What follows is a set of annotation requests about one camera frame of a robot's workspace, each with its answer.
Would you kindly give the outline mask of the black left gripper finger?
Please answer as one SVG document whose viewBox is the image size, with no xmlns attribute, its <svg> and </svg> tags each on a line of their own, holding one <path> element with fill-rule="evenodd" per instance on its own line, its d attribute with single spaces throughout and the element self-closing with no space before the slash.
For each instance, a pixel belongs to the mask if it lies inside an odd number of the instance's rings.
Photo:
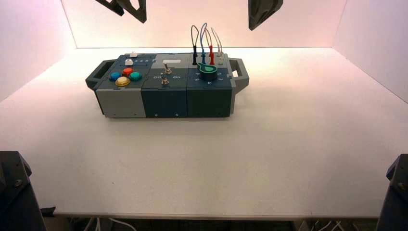
<svg viewBox="0 0 408 231">
<path fill-rule="evenodd" d="M 138 6 L 134 6 L 130 0 L 117 0 L 119 7 L 122 9 L 120 16 L 123 16 L 125 11 L 136 18 L 141 23 L 147 21 L 146 1 L 138 0 Z"/>
<path fill-rule="evenodd" d="M 96 0 L 99 4 L 116 13 L 119 16 L 124 14 L 124 9 L 116 0 Z"/>
</svg>

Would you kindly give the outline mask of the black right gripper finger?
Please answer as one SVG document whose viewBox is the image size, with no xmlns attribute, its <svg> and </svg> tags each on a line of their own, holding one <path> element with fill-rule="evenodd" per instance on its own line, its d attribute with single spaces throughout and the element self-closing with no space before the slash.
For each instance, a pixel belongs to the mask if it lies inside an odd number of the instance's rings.
<svg viewBox="0 0 408 231">
<path fill-rule="evenodd" d="M 276 13 L 283 5 L 283 0 L 273 0 L 272 5 L 268 11 L 268 16 L 272 16 L 274 13 Z"/>
<path fill-rule="evenodd" d="M 255 30 L 265 20 L 270 17 L 269 0 L 249 0 L 248 1 L 248 27 Z"/>
</svg>

